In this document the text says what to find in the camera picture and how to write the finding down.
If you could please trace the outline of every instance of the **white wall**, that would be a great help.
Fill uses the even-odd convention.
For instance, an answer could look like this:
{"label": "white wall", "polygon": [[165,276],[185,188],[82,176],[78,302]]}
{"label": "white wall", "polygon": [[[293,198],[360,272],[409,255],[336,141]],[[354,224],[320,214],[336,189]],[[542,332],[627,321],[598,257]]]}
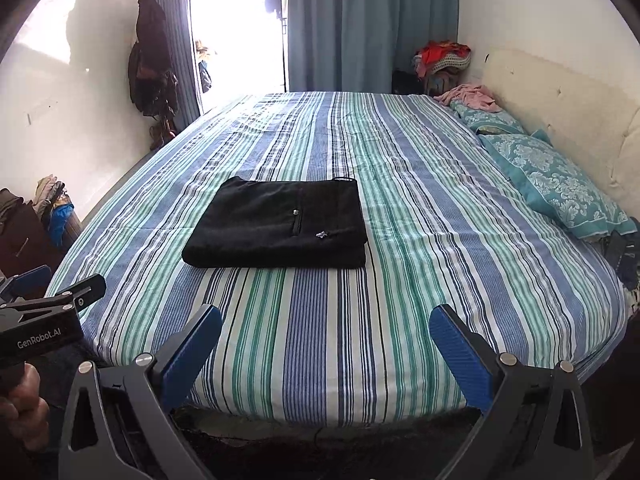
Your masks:
{"label": "white wall", "polygon": [[482,77],[492,46],[561,63],[640,102],[640,46],[610,0],[460,0],[460,43],[474,51],[466,74]]}
{"label": "white wall", "polygon": [[49,173],[82,219],[150,144],[129,98],[137,0],[42,0],[0,63],[0,188]]}

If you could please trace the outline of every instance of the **blue curtain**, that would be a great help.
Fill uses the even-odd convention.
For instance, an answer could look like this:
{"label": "blue curtain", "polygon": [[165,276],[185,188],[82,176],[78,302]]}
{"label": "blue curtain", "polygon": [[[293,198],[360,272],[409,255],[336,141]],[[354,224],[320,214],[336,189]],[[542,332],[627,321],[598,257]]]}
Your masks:
{"label": "blue curtain", "polygon": [[429,40],[456,40],[458,0],[289,0],[291,91],[391,91]]}
{"label": "blue curtain", "polygon": [[196,82],[196,64],[191,39],[187,0],[157,0],[166,14],[166,36],[169,52],[178,78],[178,106],[175,126],[179,131],[201,114],[202,102]]}

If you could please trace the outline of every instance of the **pillow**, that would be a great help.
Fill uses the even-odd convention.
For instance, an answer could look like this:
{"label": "pillow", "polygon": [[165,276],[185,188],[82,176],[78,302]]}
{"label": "pillow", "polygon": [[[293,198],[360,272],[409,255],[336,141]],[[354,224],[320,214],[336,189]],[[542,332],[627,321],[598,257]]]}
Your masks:
{"label": "pillow", "polygon": [[539,130],[536,130],[535,132],[533,132],[531,134],[531,137],[533,137],[534,139],[542,140],[543,142],[546,142],[549,146],[553,145],[551,143],[551,139],[549,139],[549,136],[547,135],[546,131],[543,130],[542,128],[540,128]]}
{"label": "pillow", "polygon": [[546,142],[526,135],[479,136],[527,205],[577,238],[598,239],[636,225],[589,177]]}
{"label": "pillow", "polygon": [[463,123],[475,134],[522,134],[526,131],[517,119],[505,110],[501,112],[485,112],[466,106],[461,100],[454,99],[450,108],[456,111]]}

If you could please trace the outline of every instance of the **striped bed sheet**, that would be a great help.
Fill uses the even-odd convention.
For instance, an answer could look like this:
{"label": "striped bed sheet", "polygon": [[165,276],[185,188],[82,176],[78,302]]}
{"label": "striped bed sheet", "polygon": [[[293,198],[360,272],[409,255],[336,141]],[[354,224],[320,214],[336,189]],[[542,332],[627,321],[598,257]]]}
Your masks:
{"label": "striped bed sheet", "polygon": [[[195,269],[180,252],[218,186],[356,178],[362,269]],[[480,143],[426,96],[305,92],[212,110],[92,219],[49,292],[100,272],[81,313],[111,364],[154,352],[203,303],[224,327],[190,401],[313,426],[390,423],[465,401],[428,335],[452,305],[497,351],[587,376],[626,324],[604,259],[533,212]]]}

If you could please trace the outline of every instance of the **headboard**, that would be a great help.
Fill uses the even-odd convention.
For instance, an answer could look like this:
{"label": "headboard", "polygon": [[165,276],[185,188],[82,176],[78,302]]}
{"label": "headboard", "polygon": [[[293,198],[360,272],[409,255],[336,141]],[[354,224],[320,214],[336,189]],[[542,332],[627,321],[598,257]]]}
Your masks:
{"label": "headboard", "polygon": [[640,218],[640,105],[613,88],[519,50],[494,50],[482,82],[498,104]]}

